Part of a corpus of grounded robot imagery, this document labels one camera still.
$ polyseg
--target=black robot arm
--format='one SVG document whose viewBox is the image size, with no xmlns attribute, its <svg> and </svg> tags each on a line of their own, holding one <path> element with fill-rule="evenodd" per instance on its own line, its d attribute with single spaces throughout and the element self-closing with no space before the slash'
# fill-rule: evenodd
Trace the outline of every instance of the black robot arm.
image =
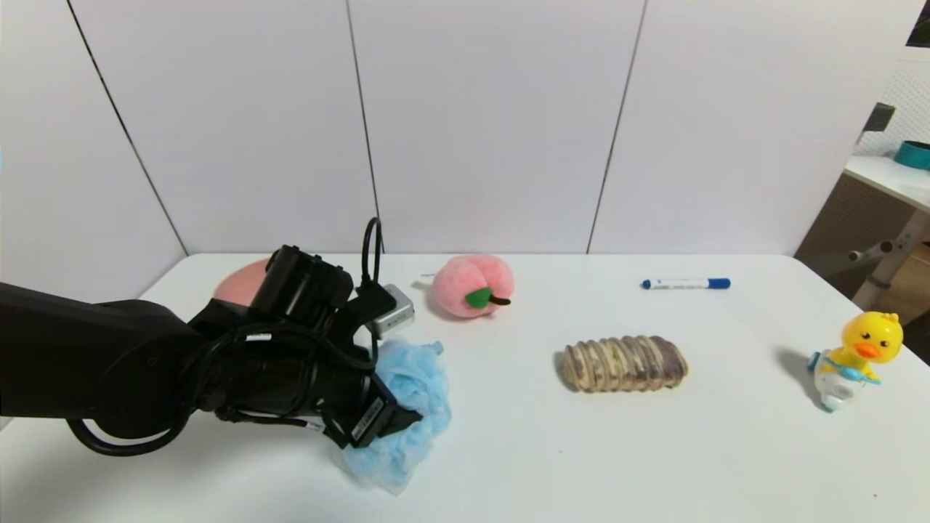
<svg viewBox="0 0 930 523">
<path fill-rule="evenodd" d="M 0 413 L 65 419 L 83 444 L 115 456 L 160 449 L 197 409 L 230 422 L 319 417 L 340 447 L 421 419 L 375 374 L 377 340 L 371 355 L 352 342 L 396 306 L 377 276 L 349 300 L 348 273 L 287 246 L 266 271 L 250 306 L 211 300 L 189 323 L 151 302 L 88 304 L 0 284 Z M 84 420 L 123 439 L 160 436 L 114 445 Z"/>
</svg>

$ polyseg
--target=plush peach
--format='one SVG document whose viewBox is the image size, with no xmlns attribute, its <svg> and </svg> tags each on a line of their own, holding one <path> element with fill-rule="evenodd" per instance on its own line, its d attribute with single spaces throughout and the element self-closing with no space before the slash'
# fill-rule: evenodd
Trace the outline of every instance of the plush peach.
<svg viewBox="0 0 930 523">
<path fill-rule="evenodd" d="M 250 263 L 242 269 L 226 276 L 226 279 L 213 291 L 213 297 L 224 302 L 239 303 L 248 306 L 259 291 L 265 279 L 265 266 L 268 258 Z"/>
<path fill-rule="evenodd" d="M 488 315 L 510 304 L 513 272 L 497 256 L 457 256 L 436 273 L 432 294 L 436 303 L 452 315 Z"/>
</svg>

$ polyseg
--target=yellow duck toy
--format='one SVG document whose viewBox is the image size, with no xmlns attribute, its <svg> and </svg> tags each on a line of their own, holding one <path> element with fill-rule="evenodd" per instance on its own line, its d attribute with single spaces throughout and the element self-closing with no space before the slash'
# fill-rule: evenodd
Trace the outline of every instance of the yellow duck toy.
<svg viewBox="0 0 930 523">
<path fill-rule="evenodd" d="M 843 328 L 843 346 L 823 354 L 814 353 L 807 369 L 814 374 L 820 406 L 833 412 L 856 395 L 854 383 L 881 384 L 871 363 L 895 359 L 904 342 L 904 329 L 893 313 L 867 312 Z"/>
</svg>

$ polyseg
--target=whiteboard marker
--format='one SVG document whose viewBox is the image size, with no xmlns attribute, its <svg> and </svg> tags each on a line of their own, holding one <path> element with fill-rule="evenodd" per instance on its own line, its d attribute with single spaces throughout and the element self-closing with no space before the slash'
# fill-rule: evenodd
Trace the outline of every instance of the whiteboard marker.
<svg viewBox="0 0 930 523">
<path fill-rule="evenodd" d="M 730 288 L 730 278 L 643 280 L 643 288 Z"/>
</svg>

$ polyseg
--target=bath sponge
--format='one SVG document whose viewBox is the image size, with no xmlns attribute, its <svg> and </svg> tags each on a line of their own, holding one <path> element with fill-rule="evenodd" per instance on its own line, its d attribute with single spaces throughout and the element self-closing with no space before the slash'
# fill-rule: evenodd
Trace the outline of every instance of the bath sponge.
<svg viewBox="0 0 930 523">
<path fill-rule="evenodd" d="M 404 491 L 416 466 L 426 459 L 432 440 L 452 420 L 445 369 L 439 358 L 442 352 L 439 342 L 415 345 L 391 339 L 384 343 L 375 372 L 398 405 L 419 412 L 423 419 L 401 432 L 376 437 L 363 449 L 346 447 L 341 456 L 334 457 L 337 464 L 394 495 Z"/>
</svg>

